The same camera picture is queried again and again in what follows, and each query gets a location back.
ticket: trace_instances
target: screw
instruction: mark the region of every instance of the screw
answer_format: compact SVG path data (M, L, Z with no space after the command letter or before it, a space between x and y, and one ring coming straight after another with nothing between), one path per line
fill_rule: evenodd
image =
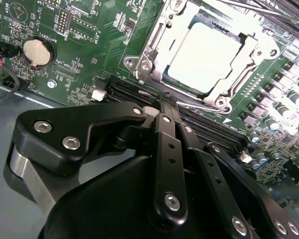
M286 228L277 220L275 220L275 226L280 231L282 234L287 235L287 230Z
M132 67L132 66L134 65L134 62L133 62L132 60L130 60L130 59L127 59L127 60L125 61L125 63L126 63L126 65L127 65L128 67Z
M170 119L167 118L166 116L163 116L163 120L165 120L166 122L170 122Z
M70 150L77 150L81 146L79 139L73 136L65 137L62 140L62 144L65 148Z
M33 125L34 129L40 133L48 133L52 130L52 125L46 121L37 121Z
M55 88L57 86L57 83L55 80L48 80L47 86L51 89Z
M142 113L142 111L139 110L138 108L133 108L133 111L138 115L140 115Z
M188 127L188 126L185 126L185 130L186 130L187 132L189 132L189 133L192 133L192 132L193 132L193 131L191 130L191 128Z
M242 236L247 235L247 228L239 218L233 217L231 219L231 223L233 224L234 228L236 229L237 232L239 232L240 235Z
M145 70L145 71L148 71L150 69L149 64L148 63L142 64L142 69Z
M296 234L297 236L299 235L299 231L298 229L294 226L294 224L292 224L291 222L287 222L288 223L288 226L290 227L290 230Z
M213 149L214 149L217 153L220 153L220 149L219 149L217 146L214 146L214 145L213 145Z
M165 204L170 210L174 212L177 212L180 209L180 202L178 198L171 193L167 193L165 195Z

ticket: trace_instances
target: black metal bar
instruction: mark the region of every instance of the black metal bar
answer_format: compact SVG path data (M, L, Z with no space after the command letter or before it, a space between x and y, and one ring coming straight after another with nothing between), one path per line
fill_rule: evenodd
M181 143L175 138L175 123L165 114L155 118L153 151L153 200L150 219L163 230L173 230L186 222L187 199Z
M261 238L299 239L299 225L222 148L210 143L205 150L217 160L243 214Z
M184 160L191 160L194 167L200 170L206 182L208 192L213 198L222 227L231 238L251 239L251 229L242 215L227 182L211 154L202 151L194 131L182 124L178 127L182 138Z
M95 145L101 148L112 132L145 119L143 110L131 102L27 111L17 118L12 141L24 157L67 176L75 174ZM38 132L34 124L39 120L48 122L52 130ZM67 136L79 141L77 149L64 146Z

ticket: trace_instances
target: black plastic bracket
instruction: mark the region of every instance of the black plastic bracket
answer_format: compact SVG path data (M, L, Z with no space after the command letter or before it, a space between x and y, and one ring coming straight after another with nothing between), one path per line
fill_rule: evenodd
M12 141L18 152L58 175L76 173L88 153L98 145L101 148L106 135L124 125L142 124L146 114L131 102L99 104L81 107L27 111L19 115ZM37 121L52 125L48 133L37 132ZM80 141L77 150L62 145L67 136Z
M226 153L213 143L205 147L217 160L226 182L261 238L299 239L299 225Z

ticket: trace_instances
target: green circuit board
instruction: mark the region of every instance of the green circuit board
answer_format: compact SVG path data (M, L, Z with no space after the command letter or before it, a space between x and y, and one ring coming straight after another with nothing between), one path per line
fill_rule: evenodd
M22 55L5 59L17 76L29 83L28 90L66 106L89 102L87 95L95 77L111 75L125 82L138 84L124 67L125 56L138 56L163 5L161 0L3 0L1 35L5 42L22 48L26 39L40 36L52 43L55 61L41 69L28 67ZM299 56L299 41L288 32L263 20L262 26L273 32L281 50L275 60L265 60L231 100L233 111L220 115L197 110L237 132L248 135L256 131L263 140L258 146L266 152L269 164L256 172L257 181L274 183L275 174L292 159L299 164L299 132L290 136L283 128L271 131L266 117L250 126L241 114L254 101L261 87L267 85L283 67ZM57 87L47 86L55 80ZM274 159L275 153L280 159Z
M40 36L56 51L54 64L29 69L22 56L7 60L31 91L68 106L84 105L95 76L130 77L122 58L138 55L161 8L160 0L7 0L2 4L2 38L22 47ZM135 27L127 28L131 22ZM54 79L53 91L47 81Z

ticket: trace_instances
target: metal pin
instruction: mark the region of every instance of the metal pin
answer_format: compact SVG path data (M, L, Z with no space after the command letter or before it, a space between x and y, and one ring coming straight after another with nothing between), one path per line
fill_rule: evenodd
M163 120L165 120L166 122L170 122L170 119L166 116L163 116Z
M133 108L133 111L138 115L140 115L142 113L142 111L139 110L138 108Z
M191 128L188 127L188 126L185 126L185 130L186 130L188 133L192 133L192 132L193 132L193 131L191 130Z
M213 149L214 149L217 153L220 152L220 149L219 149L217 146L214 146L214 145L213 145Z

